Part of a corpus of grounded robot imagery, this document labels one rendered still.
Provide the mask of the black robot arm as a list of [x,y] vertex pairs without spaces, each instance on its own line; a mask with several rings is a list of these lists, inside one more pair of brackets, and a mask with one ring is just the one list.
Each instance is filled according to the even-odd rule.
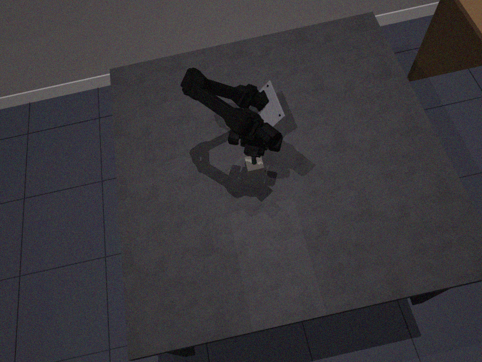
[[[259,92],[256,86],[250,84],[232,87],[212,81],[196,68],[187,70],[181,87],[184,95],[220,115],[235,134],[246,138],[245,155],[260,158],[265,152],[263,142],[272,148],[281,139],[282,134],[278,130],[249,109],[253,106],[260,112],[269,103],[264,90]],[[240,108],[230,106],[216,95],[233,100]]]

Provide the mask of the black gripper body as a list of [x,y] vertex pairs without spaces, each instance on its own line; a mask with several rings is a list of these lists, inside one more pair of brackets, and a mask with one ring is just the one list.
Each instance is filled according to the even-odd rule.
[[[232,129],[231,129],[231,130],[230,130],[230,133],[229,133],[229,137],[228,137],[228,142],[229,142],[229,144],[231,144],[231,145],[238,145],[238,144],[239,144],[239,139],[241,139],[241,140],[240,140],[241,144],[243,144],[243,145],[246,144],[246,138],[245,138],[245,137],[242,137],[242,136],[240,136],[240,135],[235,134],[235,133],[232,131]],[[265,144],[264,142],[263,142],[263,146],[268,147],[268,149],[269,149],[270,151],[277,151],[277,152],[278,152],[278,151],[280,151],[281,143],[282,143],[282,136],[281,136],[281,139],[279,140],[279,142],[278,142],[274,147],[270,148],[270,147],[268,147],[268,145]]]

